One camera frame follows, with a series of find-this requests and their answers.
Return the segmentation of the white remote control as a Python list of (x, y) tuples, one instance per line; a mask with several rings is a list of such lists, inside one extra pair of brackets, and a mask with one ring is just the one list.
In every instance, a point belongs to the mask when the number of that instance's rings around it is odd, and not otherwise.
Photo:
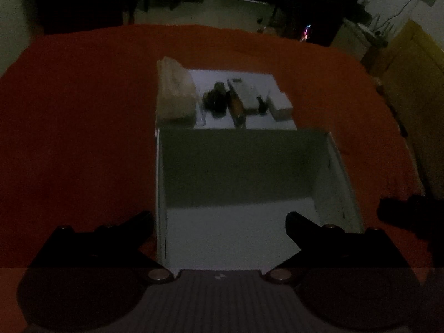
[(255, 86), (246, 83), (241, 78), (228, 79), (227, 83), (229, 88), (237, 94), (245, 110), (259, 109), (260, 93)]

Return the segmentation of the white flat box lid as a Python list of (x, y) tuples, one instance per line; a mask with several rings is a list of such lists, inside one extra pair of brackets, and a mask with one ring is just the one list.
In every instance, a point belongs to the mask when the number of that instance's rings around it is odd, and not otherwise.
[(293, 105), (271, 74), (185, 70), (160, 77), (156, 124), (184, 128), (294, 130)]

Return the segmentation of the orange black marker pen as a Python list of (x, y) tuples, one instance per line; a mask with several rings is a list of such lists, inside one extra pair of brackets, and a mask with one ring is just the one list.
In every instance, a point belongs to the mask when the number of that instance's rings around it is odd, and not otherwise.
[(236, 128), (246, 127), (246, 117), (244, 113), (244, 107), (238, 95), (234, 91), (229, 92), (229, 104), (230, 115), (233, 119), (234, 126)]

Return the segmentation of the small white box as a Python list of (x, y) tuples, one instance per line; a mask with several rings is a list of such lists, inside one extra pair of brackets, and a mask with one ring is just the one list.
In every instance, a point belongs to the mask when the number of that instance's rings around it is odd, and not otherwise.
[(270, 113), (277, 121), (292, 119), (293, 105), (283, 92), (270, 92), (266, 99)]

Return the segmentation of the red tablecloth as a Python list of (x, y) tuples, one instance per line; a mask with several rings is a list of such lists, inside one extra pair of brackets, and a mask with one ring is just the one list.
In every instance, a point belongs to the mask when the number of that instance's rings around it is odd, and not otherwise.
[(157, 62), (271, 74), (298, 128), (330, 132), (367, 227), (419, 193), (398, 125), (362, 65), (334, 48), (208, 26), (131, 25), (33, 40), (1, 77), (1, 330), (26, 322), (26, 266), (59, 225), (90, 231), (154, 207)]

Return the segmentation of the brown cardboard box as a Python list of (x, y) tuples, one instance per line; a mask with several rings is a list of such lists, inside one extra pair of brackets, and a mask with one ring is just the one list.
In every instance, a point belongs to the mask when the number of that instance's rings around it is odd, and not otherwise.
[(443, 194), (443, 51), (408, 20), (371, 69), (407, 133), (426, 190)]

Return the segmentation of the beige tissue pack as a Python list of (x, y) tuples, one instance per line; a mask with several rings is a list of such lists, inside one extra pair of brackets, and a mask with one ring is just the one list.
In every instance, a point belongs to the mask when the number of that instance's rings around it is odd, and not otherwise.
[(198, 98), (191, 74), (168, 56), (157, 62), (157, 72), (157, 125), (193, 126)]

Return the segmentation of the white open cardboard box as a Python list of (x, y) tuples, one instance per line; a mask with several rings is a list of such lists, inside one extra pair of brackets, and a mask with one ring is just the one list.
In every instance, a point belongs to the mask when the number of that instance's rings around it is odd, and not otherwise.
[(157, 253), (182, 270), (268, 271), (299, 252), (288, 213), (360, 233), (354, 190), (320, 130), (157, 132)]

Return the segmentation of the black glasses case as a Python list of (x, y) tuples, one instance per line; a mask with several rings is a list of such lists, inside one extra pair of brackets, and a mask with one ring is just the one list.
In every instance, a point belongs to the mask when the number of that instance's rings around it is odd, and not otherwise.
[(215, 82), (214, 88), (204, 93), (203, 105), (205, 110), (210, 112), (213, 118), (217, 119), (226, 116), (228, 92), (223, 82)]

